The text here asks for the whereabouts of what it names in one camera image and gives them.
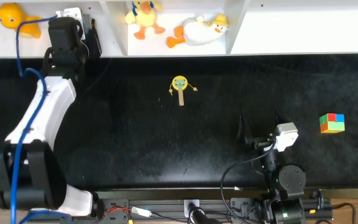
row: black table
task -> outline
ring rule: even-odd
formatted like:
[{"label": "black table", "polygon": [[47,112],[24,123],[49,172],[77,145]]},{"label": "black table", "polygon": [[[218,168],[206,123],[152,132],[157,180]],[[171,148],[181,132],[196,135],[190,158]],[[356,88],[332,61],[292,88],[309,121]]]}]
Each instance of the black table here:
[{"label": "black table", "polygon": [[[67,111],[55,155],[81,189],[218,187],[224,170],[247,159],[236,144],[239,116],[254,136],[274,130],[274,111],[299,138],[285,151],[306,170],[308,188],[358,188],[358,54],[208,58],[121,58],[89,62],[93,83]],[[24,67],[40,69],[41,60]],[[168,92],[184,75],[185,106]],[[35,91],[15,60],[0,60],[0,150]],[[346,131],[320,134],[319,117],[343,113]],[[226,186],[265,189],[252,166],[231,171]]]}]

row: orange plush toy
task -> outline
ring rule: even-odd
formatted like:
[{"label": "orange plush toy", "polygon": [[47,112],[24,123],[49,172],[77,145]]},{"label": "orange plush toy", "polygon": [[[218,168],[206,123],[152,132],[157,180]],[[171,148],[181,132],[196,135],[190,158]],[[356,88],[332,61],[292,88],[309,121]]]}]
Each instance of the orange plush toy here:
[{"label": "orange plush toy", "polygon": [[[4,3],[0,7],[0,22],[9,29],[17,31],[20,23],[25,21],[33,21],[42,19],[39,16],[28,16],[23,9],[16,3]],[[40,38],[41,30],[37,23],[26,24],[20,28],[19,35],[21,37],[35,37]]]}]

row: colorful cube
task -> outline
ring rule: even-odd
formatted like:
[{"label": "colorful cube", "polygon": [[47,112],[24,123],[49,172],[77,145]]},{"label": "colorful cube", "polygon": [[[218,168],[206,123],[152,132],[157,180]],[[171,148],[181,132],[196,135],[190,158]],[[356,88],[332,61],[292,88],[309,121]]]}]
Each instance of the colorful cube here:
[{"label": "colorful cube", "polygon": [[345,131],[345,117],[343,114],[329,113],[320,117],[321,133],[338,133]]}]

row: yellow hat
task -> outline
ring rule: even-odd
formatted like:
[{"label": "yellow hat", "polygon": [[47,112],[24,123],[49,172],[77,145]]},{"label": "yellow hat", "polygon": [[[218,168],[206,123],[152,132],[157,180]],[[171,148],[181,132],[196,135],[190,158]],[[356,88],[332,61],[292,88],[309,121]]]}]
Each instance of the yellow hat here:
[{"label": "yellow hat", "polygon": [[224,14],[219,14],[218,16],[216,16],[215,20],[212,21],[211,23],[219,25],[219,26],[228,26],[229,25],[227,23],[226,16]]}]

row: blue cable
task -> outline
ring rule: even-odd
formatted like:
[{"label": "blue cable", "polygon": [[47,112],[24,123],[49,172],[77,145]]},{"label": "blue cable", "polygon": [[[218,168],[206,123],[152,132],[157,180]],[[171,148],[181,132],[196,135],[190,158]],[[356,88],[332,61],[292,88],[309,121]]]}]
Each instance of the blue cable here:
[{"label": "blue cable", "polygon": [[20,61],[20,55],[19,55],[19,31],[20,28],[23,25],[26,24],[31,24],[31,23],[38,23],[38,22],[46,22],[46,21],[51,21],[52,19],[56,19],[56,16],[50,17],[50,18],[46,18],[46,19],[37,19],[37,20],[33,20],[33,21],[25,21],[20,23],[20,25],[17,27],[17,31],[16,31],[16,58],[17,58],[17,68],[19,69],[19,75],[20,77],[23,77],[23,71],[22,71],[22,62]]},{"label": "blue cable", "polygon": [[29,218],[32,218],[32,217],[37,216],[37,215],[59,215],[61,217],[68,217],[69,218],[68,219],[68,224],[71,223],[71,216],[69,214],[62,213],[62,212],[54,212],[54,211],[49,211],[49,210],[43,210],[43,211],[33,212],[33,213],[28,214],[26,217],[24,217],[22,219],[22,221],[19,222],[19,224],[23,224],[26,221],[28,221]]},{"label": "blue cable", "polygon": [[37,116],[38,112],[40,111],[40,109],[45,101],[45,98],[47,97],[47,84],[46,84],[44,78],[42,77],[42,75],[37,70],[35,70],[33,68],[27,68],[24,70],[24,73],[22,72],[22,64],[21,64],[20,55],[19,55],[19,32],[20,32],[20,28],[25,24],[31,24],[31,23],[36,23],[36,22],[45,22],[45,21],[49,21],[51,19],[56,19],[56,18],[57,18],[57,16],[47,18],[47,19],[39,19],[39,20],[34,20],[34,21],[22,22],[18,26],[17,32],[16,32],[16,54],[17,54],[17,68],[19,70],[19,75],[20,75],[20,77],[25,77],[25,75],[29,72],[36,74],[36,76],[42,82],[43,92],[42,92],[41,100],[40,100],[37,108],[35,109],[34,113],[32,114],[31,118],[27,122],[27,124],[23,130],[23,133],[20,136],[19,142],[17,143],[17,146],[16,146],[15,159],[14,159],[14,165],[13,165],[13,174],[12,174],[12,186],[11,186],[11,224],[16,224],[16,209],[17,209],[16,208],[16,205],[17,205],[16,192],[17,192],[17,181],[19,179],[19,168],[20,168],[21,150],[22,150],[23,141],[24,141],[26,134],[29,132],[32,122],[34,121],[35,117]]}]

